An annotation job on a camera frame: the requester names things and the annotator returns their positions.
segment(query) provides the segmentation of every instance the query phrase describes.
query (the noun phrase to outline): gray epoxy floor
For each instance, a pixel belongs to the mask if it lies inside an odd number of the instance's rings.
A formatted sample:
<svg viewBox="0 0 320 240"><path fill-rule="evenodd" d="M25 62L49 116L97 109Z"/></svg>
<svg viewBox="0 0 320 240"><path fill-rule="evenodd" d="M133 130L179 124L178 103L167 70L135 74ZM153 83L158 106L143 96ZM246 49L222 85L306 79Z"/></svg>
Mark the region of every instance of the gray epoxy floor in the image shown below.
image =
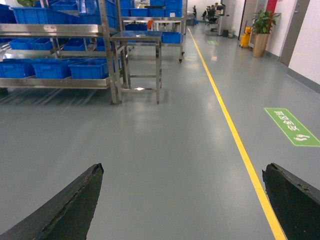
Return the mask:
<svg viewBox="0 0 320 240"><path fill-rule="evenodd" d="M287 108L319 137L319 95L236 39L190 29L260 180L275 162L320 189L320 149L294 147L264 111ZM160 105L155 94L127 93L111 105L103 90L0 98L0 233L102 163L87 239L274 239L188 32L185 52L180 64L178 49L163 49ZM133 69L155 68L151 47L131 55Z"/></svg>

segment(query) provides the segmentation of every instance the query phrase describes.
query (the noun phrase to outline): yellow floor line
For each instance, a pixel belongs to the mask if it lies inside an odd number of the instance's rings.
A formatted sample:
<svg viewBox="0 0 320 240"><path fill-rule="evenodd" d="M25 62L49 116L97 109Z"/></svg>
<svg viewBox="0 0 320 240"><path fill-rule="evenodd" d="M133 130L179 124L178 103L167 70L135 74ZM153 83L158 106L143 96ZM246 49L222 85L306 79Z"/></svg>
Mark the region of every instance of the yellow floor line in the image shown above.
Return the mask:
<svg viewBox="0 0 320 240"><path fill-rule="evenodd" d="M235 125L234 125L234 122L232 121L232 119L231 119L231 117L229 115L229 112L228 112L228 110L226 108L226 105L225 105L225 103L224 103L224 101L223 101L223 99L222 99L222 97L221 97L221 95L220 95L220 93L218 91L218 88L217 88L217 86L215 84L215 81L214 81L213 77L211 76L211 73L210 73L210 71L208 69L208 66L207 66L207 64L206 64L206 62L205 62L205 60L204 60L204 58L203 58L203 56L202 56L202 54L201 54L201 52L200 52L200 50L198 48L196 40L195 40L195 38L194 38L194 36L193 36L193 34L192 34L192 32L190 31L189 28L188 28L188 30L190 32L190 35L191 35L191 38L192 38L193 43L195 45L195 48L196 48L196 50L197 50L197 52L198 52L198 54L200 56L200 59L202 61L203 67L204 67L204 69L206 71L206 74L209 77L209 80L211 82L211 85L212 85L212 88L213 88L214 93L216 95L216 98L218 99L218 102L220 104L220 107L222 109L224 117L225 117L225 119L226 119L226 121L227 121L227 123L229 125L229 128L231 130L232 136L234 138L234 141L235 141L235 143L236 143L236 145L237 145L237 147L239 149L239 152L241 154L242 160L243 160L244 165L246 167L246 170L247 170L247 172L248 172L248 174L250 176L250 179L251 179L251 182L253 184L254 190L256 192L256 195L258 196L258 199L260 201L260 204L262 206L262 209L264 211L266 219L267 219L267 221L268 221L268 223L270 225L272 233L273 233L273 235L274 235L276 240L287 240L287 238L286 238L285 234L283 233L282 228L281 228L281 226L280 226L280 224L278 222L278 219L277 219L277 217L276 217L276 215L275 215L275 213L274 213L274 211L273 211L273 209L272 209L272 207L271 207L271 205L270 205L270 203L268 201L267 195L266 195L266 193L265 193L265 191L264 191L264 189L263 189L263 187L261 185L261 182L259 181L258 175L257 175L257 173L256 173L256 171L254 169L254 166L253 166L253 164L252 164L252 162L251 162L251 160L250 160L250 158L249 158L249 156L247 154L247 151L246 151L246 149L244 147L244 144L241 141L241 138L240 138L240 136L238 134L238 131L237 131Z"/></svg>

